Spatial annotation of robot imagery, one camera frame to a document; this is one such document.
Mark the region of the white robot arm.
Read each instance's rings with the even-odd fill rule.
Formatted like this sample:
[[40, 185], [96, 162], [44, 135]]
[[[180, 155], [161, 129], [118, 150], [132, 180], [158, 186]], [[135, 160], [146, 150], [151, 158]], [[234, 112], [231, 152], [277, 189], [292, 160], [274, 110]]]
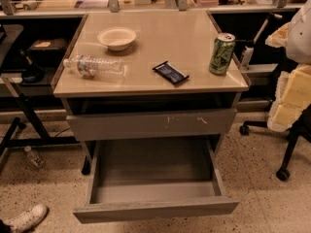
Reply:
[[269, 35], [265, 43], [283, 48], [288, 63], [280, 66], [280, 76], [267, 120], [267, 127], [284, 132], [311, 105], [311, 0]]

